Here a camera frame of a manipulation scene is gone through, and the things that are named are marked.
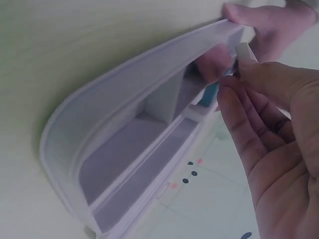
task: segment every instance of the blue mark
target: blue mark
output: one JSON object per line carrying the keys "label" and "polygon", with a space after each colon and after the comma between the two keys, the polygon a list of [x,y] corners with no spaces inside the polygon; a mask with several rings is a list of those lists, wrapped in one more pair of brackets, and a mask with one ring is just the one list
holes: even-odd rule
{"label": "blue mark", "polygon": [[240,239],[248,239],[249,237],[251,237],[251,235],[251,232],[245,233]]}

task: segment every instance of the sleeve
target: sleeve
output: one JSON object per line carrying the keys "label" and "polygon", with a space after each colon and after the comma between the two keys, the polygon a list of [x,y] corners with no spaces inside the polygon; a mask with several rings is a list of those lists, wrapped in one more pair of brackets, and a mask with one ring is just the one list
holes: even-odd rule
{"label": "sleeve", "polygon": [[308,6],[310,6],[313,10],[319,13],[319,0],[301,0]]}

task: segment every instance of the white plastic tray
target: white plastic tray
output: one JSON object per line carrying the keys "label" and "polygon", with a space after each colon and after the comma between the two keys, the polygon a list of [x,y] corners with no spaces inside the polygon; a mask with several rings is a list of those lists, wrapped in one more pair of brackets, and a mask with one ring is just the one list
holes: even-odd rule
{"label": "white plastic tray", "polygon": [[70,213],[99,238],[129,230],[200,130],[204,117],[182,112],[205,83],[186,67],[218,43],[233,51],[242,31],[222,20],[184,34],[88,83],[54,111],[41,162]]}

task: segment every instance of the pink object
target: pink object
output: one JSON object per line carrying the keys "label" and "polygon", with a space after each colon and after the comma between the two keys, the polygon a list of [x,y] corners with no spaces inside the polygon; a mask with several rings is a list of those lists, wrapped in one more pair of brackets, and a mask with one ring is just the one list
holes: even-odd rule
{"label": "pink object", "polygon": [[170,188],[173,188],[173,189],[177,188],[177,183],[171,184],[171,185],[170,185]]}

